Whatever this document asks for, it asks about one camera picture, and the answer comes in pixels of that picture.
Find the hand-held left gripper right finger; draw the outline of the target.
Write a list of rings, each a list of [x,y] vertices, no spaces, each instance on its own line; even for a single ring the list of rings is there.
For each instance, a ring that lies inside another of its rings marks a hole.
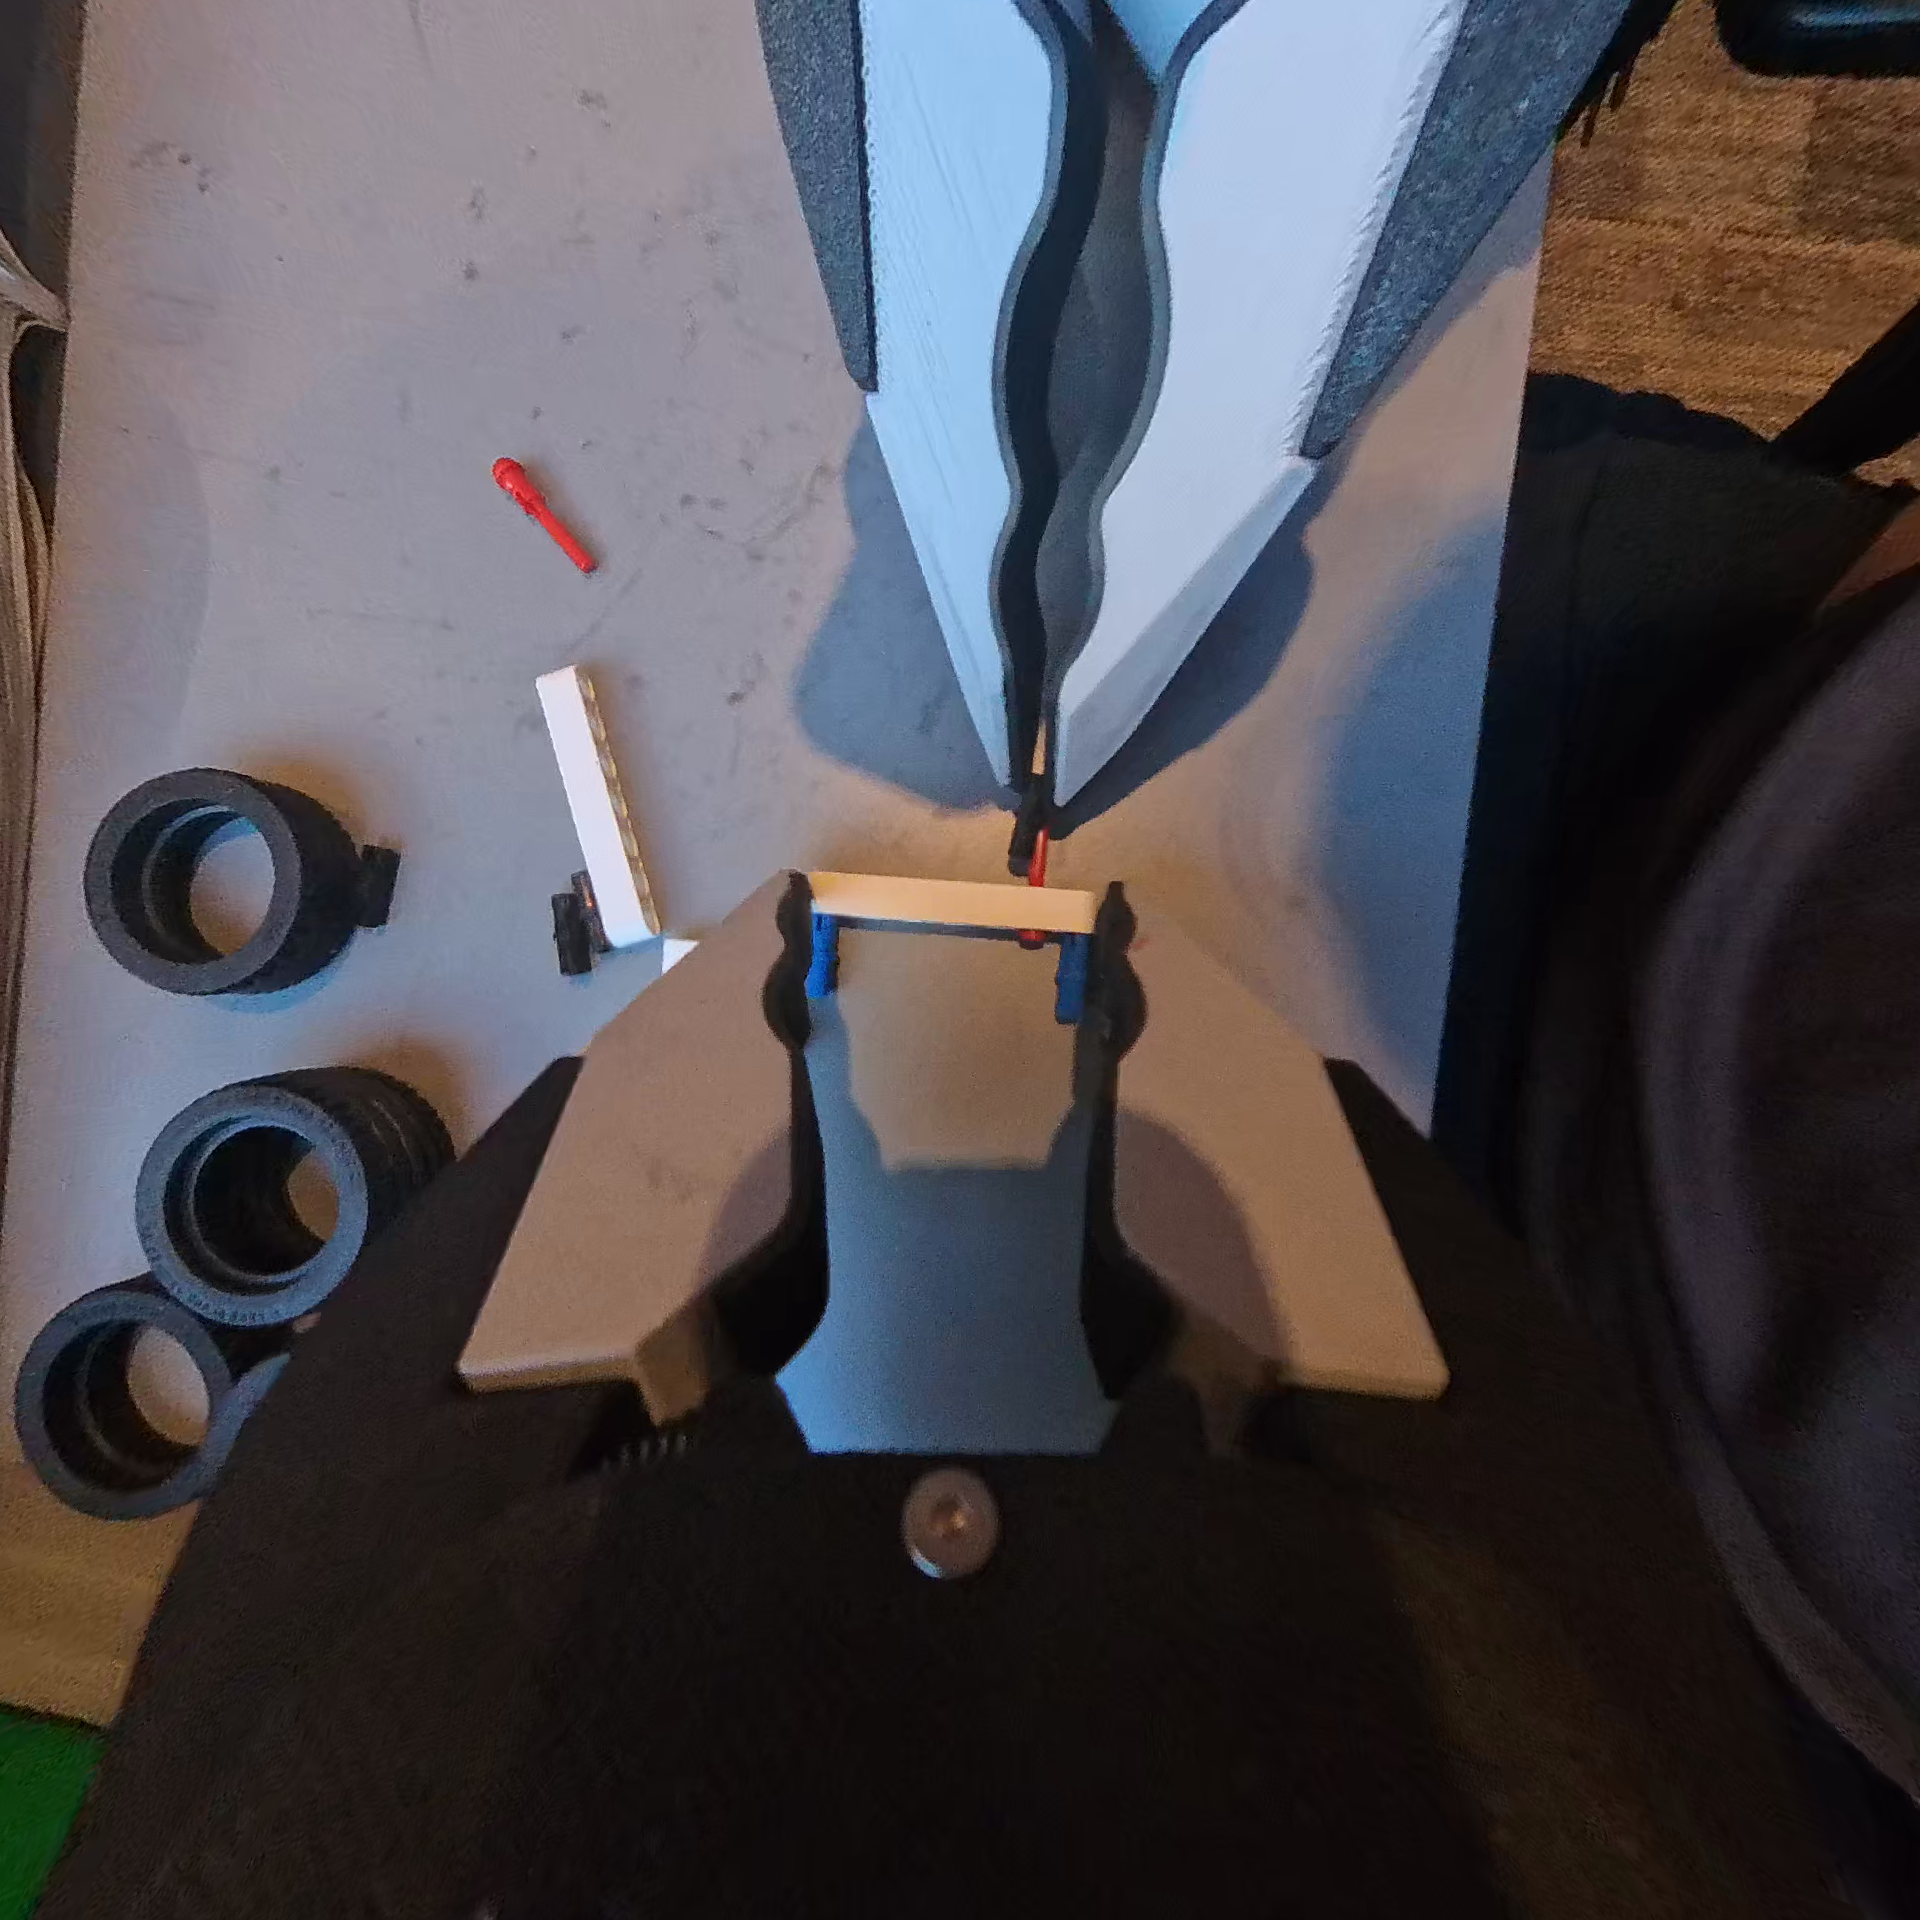
[[[1111,879],[1076,1034],[1077,1311],[1108,1402],[1198,1349],[1254,1397],[1434,1402],[1451,1368],[1326,1058]]]

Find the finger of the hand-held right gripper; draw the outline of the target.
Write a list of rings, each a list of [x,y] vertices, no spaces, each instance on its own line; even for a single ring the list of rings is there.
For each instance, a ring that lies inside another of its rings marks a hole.
[[[1150,359],[1093,501],[1096,604],[1048,714],[1068,802],[1141,729],[1300,504],[1461,4],[1114,4],[1154,82]]]
[[[1043,312],[1086,102],[1084,4],[860,4],[870,422],[996,781],[1036,754],[1053,501]]]

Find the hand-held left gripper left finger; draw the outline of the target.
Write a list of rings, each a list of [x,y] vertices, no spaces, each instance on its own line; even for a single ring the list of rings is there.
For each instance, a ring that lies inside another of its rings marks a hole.
[[[781,871],[588,1042],[460,1354],[470,1389],[630,1384],[680,1419],[828,1309],[811,889]]]

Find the white toy beam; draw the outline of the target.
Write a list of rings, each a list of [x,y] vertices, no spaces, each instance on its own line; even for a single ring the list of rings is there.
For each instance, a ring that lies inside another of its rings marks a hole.
[[[538,699],[600,937],[614,952],[647,947],[664,934],[661,909],[593,677],[574,664],[554,669]]]
[[[820,917],[850,927],[941,929],[991,937],[1090,937],[1100,895],[987,879],[878,877],[811,871],[810,901]]]

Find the grey desk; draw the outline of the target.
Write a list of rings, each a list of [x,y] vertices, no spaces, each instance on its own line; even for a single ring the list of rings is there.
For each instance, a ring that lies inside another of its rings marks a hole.
[[[1547,204],[1544,162],[1053,857],[1423,1129]],[[781,869],[1003,879],[1008,841],[753,4],[93,4],[67,274],[7,1481],[20,1358],[146,1269],[131,1187],[191,1098],[367,1064],[466,1147],[658,981],[558,972],[544,671],[588,669],[674,934]],[[136,982],[83,855],[190,765],[398,847],[388,927],[281,998]]]

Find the person's dark trousers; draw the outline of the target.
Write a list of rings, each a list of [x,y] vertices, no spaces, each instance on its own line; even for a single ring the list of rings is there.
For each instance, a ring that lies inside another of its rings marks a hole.
[[[1616,1349],[1918,1914],[1918,495],[1531,375],[1434,1129]]]

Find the black toy tyre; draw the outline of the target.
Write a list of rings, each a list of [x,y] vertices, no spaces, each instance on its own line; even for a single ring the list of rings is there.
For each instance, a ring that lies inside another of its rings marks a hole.
[[[141,1407],[131,1364],[166,1337],[206,1397],[204,1441],[170,1438]],[[34,1334],[16,1379],[16,1431],[44,1487],[77,1515],[154,1521],[206,1498],[221,1458],[218,1415],[247,1368],[230,1329],[194,1318],[151,1277],[87,1292]]]
[[[208,1417],[206,1427],[206,1441],[204,1441],[204,1458],[206,1458],[206,1474],[218,1478],[247,1429],[253,1412],[267,1401],[273,1385],[284,1378],[284,1368],[293,1361],[293,1347],[281,1347],[273,1354],[258,1358],[248,1368],[244,1368],[218,1409]]]
[[[216,947],[191,882],[218,831],[248,829],[268,855],[264,921]],[[110,957],[178,998],[264,998],[321,974],[360,927],[367,857],[303,791],[226,768],[151,777],[110,805],[83,859],[83,905]]]
[[[146,1148],[136,1229],[151,1277],[221,1325],[317,1311],[454,1161],[438,1109],[381,1068],[296,1068],[221,1087]]]

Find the open instruction booklet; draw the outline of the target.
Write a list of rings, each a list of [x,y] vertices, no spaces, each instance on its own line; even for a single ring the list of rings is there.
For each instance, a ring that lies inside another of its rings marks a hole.
[[[4,241],[4,1084],[11,1084],[20,942],[37,765],[47,519],[20,454],[16,351],[33,328],[67,331],[67,308]]]

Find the green mat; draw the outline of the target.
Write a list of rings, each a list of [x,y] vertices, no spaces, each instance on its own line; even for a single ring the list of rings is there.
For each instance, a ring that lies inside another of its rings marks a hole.
[[[4,1918],[33,1918],[104,1745],[96,1725],[4,1707]]]

